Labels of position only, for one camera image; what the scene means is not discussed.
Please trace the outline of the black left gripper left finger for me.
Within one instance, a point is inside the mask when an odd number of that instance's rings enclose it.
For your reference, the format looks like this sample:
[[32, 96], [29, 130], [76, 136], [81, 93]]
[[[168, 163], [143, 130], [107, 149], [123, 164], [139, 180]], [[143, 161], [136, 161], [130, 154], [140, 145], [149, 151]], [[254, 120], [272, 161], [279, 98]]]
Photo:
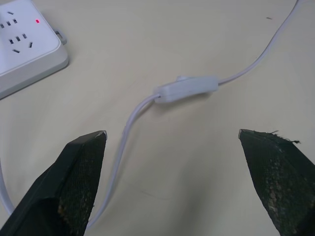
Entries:
[[107, 133], [69, 142], [32, 184], [0, 230], [2, 236], [82, 236], [94, 207]]

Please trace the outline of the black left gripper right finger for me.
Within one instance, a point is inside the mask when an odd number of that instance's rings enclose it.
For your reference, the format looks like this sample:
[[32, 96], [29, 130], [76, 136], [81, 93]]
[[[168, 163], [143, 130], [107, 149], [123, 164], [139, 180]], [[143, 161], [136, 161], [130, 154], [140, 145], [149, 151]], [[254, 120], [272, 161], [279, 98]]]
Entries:
[[276, 134], [240, 129], [252, 182], [282, 236], [315, 234], [315, 165], [289, 140]]

